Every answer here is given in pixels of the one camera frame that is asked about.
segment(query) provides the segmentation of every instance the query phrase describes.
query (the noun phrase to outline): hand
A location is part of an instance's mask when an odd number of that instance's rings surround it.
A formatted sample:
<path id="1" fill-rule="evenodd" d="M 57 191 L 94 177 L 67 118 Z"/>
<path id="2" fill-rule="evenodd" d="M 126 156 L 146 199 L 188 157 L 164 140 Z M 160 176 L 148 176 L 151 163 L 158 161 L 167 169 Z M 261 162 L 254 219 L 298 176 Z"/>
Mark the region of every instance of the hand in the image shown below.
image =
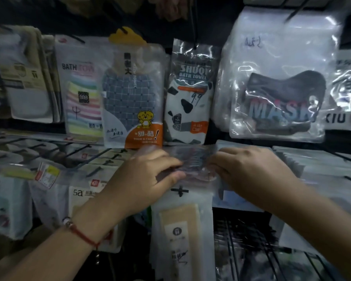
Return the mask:
<path id="1" fill-rule="evenodd" d="M 181 171 L 169 174 L 160 182 L 156 176 L 170 167 L 182 165 L 162 149 L 126 161 L 109 180 L 101 195 L 117 197 L 125 217 L 138 213 L 156 202 L 178 180 L 186 177 Z"/>
<path id="2" fill-rule="evenodd" d="M 287 165 L 266 148 L 222 148 L 208 164 L 237 194 L 276 215 L 304 189 Z"/>

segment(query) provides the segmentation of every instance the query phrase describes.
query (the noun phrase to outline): bracelet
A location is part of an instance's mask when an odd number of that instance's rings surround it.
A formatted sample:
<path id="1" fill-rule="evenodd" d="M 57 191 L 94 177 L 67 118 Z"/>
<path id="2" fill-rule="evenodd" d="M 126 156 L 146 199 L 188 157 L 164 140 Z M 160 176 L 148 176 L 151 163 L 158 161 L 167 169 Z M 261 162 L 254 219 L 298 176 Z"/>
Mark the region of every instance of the bracelet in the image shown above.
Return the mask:
<path id="1" fill-rule="evenodd" d="M 62 223 L 73 234 L 79 236 L 82 240 L 84 240 L 89 245 L 92 245 L 96 249 L 96 251 L 98 251 L 98 247 L 100 245 L 100 242 L 96 243 L 93 240 L 89 239 L 86 235 L 84 235 L 80 230 L 77 229 L 77 226 L 71 221 L 70 217 L 65 217 L 62 220 Z M 96 254 L 96 265 L 98 265 L 98 264 L 99 264 L 99 253 Z"/>

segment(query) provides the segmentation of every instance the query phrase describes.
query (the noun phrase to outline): black round logo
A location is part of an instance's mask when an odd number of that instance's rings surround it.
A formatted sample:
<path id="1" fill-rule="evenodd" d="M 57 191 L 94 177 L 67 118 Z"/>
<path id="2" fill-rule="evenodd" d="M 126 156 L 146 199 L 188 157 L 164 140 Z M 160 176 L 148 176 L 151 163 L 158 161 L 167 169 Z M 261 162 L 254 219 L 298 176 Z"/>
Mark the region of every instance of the black round logo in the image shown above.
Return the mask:
<path id="1" fill-rule="evenodd" d="M 181 228 L 174 228 L 173 230 L 173 235 L 174 236 L 179 236 L 182 233 L 182 229 Z"/>

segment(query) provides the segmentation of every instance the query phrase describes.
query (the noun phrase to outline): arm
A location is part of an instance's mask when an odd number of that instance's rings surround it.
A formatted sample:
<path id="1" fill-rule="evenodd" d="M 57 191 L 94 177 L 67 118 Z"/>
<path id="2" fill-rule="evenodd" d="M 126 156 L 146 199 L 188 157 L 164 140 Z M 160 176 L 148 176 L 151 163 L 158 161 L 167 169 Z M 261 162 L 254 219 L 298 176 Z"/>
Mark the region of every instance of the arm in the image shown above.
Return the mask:
<path id="1" fill-rule="evenodd" d="M 98 242 L 125 217 L 158 200 L 183 172 L 174 172 L 157 182 L 156 176 L 182 163 L 163 150 L 132 158 L 114 174 L 103 191 L 88 200 L 72 218 L 77 228 Z M 93 247 L 61 227 L 26 256 L 3 281 L 73 280 Z"/>
<path id="2" fill-rule="evenodd" d="M 351 280 L 348 213 L 303 184 L 270 150 L 223 148 L 209 164 L 236 193 L 289 224 Z"/>

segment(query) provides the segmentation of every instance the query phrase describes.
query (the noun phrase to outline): yellow cartoon character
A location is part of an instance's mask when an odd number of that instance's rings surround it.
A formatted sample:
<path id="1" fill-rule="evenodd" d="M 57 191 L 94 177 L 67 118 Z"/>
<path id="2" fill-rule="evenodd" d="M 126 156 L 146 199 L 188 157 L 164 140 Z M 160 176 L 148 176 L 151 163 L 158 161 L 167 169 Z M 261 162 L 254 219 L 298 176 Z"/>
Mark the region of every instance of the yellow cartoon character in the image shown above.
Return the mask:
<path id="1" fill-rule="evenodd" d="M 138 128 L 142 127 L 144 129 L 148 129 L 150 128 L 152 122 L 151 119 L 153 118 L 153 113 L 152 111 L 140 111 L 138 113 L 138 119 L 139 122 L 141 123 L 140 125 L 138 125 Z"/>

